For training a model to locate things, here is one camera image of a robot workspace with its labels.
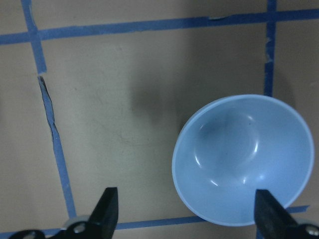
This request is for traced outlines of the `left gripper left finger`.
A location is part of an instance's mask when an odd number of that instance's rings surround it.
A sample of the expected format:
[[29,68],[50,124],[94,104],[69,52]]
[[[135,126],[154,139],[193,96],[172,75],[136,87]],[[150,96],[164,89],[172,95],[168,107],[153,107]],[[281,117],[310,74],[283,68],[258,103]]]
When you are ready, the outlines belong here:
[[111,239],[118,223],[118,188],[106,188],[89,219],[61,229],[52,239]]

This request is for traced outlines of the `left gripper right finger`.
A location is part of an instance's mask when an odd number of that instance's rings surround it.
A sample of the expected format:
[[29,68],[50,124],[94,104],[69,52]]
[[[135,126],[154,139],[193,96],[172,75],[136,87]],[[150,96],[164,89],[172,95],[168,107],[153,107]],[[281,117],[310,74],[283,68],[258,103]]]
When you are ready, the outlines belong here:
[[265,189],[255,193],[255,224],[264,239],[317,239],[319,227],[298,223]]

